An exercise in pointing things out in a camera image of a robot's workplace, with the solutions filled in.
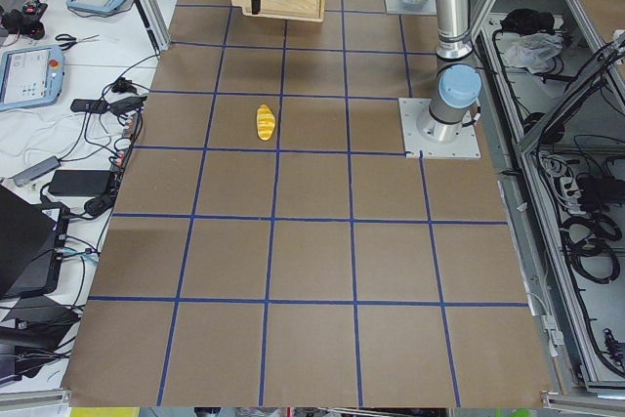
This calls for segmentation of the wooden drawer cabinet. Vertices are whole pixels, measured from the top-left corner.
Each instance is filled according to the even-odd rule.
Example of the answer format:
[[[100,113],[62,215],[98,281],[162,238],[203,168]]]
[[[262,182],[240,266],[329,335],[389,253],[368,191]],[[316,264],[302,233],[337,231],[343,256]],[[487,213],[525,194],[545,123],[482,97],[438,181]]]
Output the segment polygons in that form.
[[[251,0],[230,0],[248,17],[288,21],[323,22],[326,0],[261,0],[258,14],[252,13]]]

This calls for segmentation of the toy bread loaf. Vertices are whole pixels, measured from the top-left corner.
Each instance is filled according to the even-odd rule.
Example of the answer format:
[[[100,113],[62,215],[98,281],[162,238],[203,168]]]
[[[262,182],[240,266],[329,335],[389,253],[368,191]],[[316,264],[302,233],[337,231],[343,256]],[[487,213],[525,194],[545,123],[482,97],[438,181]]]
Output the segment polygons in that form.
[[[271,108],[266,104],[261,104],[256,111],[256,130],[258,138],[269,141],[272,138],[276,126],[276,118]]]

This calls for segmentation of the black scissors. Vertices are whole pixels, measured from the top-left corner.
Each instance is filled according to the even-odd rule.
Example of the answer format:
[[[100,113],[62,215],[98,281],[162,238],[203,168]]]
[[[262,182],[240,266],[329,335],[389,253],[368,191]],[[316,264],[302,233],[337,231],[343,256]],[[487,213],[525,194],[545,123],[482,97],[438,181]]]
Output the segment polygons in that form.
[[[99,40],[99,34],[86,37],[76,37],[67,33],[61,33],[55,36],[55,41],[58,43],[58,46],[62,51],[68,51],[74,46],[81,43],[94,42]]]

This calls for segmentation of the black power adapter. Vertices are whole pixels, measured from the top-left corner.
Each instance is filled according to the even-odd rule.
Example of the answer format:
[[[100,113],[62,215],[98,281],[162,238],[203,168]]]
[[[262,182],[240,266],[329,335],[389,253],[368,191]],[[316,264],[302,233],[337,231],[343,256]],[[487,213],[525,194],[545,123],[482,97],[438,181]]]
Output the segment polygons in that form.
[[[106,170],[58,170],[48,192],[55,196],[98,196],[107,191],[110,179]]]

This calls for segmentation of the white crumpled cloth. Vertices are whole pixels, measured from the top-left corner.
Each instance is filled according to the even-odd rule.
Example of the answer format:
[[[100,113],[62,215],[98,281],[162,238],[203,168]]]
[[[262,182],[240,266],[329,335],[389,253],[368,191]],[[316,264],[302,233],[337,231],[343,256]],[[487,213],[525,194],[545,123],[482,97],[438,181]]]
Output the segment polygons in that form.
[[[530,73],[548,72],[562,49],[560,36],[534,33],[514,41],[503,54],[503,62],[505,66],[525,68]]]

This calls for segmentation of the black laptop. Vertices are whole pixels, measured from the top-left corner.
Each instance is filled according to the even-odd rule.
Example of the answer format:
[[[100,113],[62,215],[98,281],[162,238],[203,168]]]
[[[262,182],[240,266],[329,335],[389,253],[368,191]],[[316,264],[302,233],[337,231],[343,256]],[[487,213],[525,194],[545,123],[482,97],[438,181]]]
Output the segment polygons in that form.
[[[69,209],[60,202],[30,204],[1,188],[1,298],[56,290]]]

